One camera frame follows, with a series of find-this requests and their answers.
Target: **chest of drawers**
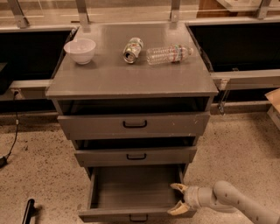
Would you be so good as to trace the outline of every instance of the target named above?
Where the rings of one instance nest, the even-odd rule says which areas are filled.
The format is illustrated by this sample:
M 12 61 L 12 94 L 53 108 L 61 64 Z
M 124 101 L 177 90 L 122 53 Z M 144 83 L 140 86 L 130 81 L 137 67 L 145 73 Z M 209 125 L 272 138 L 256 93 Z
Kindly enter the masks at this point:
M 87 210 L 79 216 L 85 222 L 172 218 L 166 211 L 182 195 L 170 184 L 184 181 L 216 87 L 184 23 L 90 28 L 76 38 L 97 43 L 93 61 L 79 66 L 66 56 L 46 91 L 91 181 Z M 144 48 L 128 65 L 122 51 L 135 36 Z M 177 64 L 147 64 L 146 49 L 174 44 L 193 47 L 194 55 Z

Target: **metallic can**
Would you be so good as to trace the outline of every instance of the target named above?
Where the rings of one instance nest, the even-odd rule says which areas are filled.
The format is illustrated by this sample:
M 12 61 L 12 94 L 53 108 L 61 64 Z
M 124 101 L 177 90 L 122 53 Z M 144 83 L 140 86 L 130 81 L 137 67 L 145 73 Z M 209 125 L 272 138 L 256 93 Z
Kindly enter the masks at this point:
M 131 38 L 129 43 L 123 49 L 124 60 L 130 64 L 134 63 L 143 46 L 144 43 L 140 38 Z

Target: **white robotic hand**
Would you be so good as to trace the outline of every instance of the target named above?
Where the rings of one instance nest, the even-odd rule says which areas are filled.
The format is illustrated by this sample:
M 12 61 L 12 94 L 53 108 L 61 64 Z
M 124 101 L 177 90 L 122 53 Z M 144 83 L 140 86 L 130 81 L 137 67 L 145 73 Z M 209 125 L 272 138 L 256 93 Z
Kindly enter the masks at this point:
M 210 207 L 217 212 L 234 213 L 237 209 L 255 224 L 280 224 L 280 215 L 246 197 L 226 181 L 218 181 L 213 188 L 171 184 L 171 188 L 184 194 L 185 202 L 178 204 L 167 213 L 178 215 L 189 209 Z

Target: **bowl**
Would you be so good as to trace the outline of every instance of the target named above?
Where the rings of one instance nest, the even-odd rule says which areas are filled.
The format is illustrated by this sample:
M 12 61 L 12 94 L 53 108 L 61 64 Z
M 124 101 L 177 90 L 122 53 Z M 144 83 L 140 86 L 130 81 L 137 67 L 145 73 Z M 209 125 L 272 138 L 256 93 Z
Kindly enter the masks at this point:
M 85 65 L 95 56 L 96 43 L 89 38 L 77 38 L 64 45 L 70 58 L 80 65 Z

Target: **drawer handle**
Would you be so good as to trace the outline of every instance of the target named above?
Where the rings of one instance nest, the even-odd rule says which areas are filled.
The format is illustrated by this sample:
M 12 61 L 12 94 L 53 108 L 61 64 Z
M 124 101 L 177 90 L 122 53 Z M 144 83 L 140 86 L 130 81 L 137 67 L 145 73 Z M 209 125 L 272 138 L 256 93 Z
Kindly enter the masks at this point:
M 136 123 L 136 122 L 126 122 L 126 121 L 123 121 L 122 122 L 122 125 L 124 128 L 126 129 L 141 129 L 141 128 L 144 128 L 147 126 L 147 121 L 144 120 L 140 123 Z
M 142 157 L 130 156 L 129 154 L 126 154 L 126 158 L 128 160 L 144 160 L 147 158 L 147 154 L 144 153 Z
M 146 222 L 147 220 L 148 220 L 148 214 L 146 214 L 145 220 L 133 220 L 132 215 L 131 214 L 129 215 L 129 221 L 132 222 Z

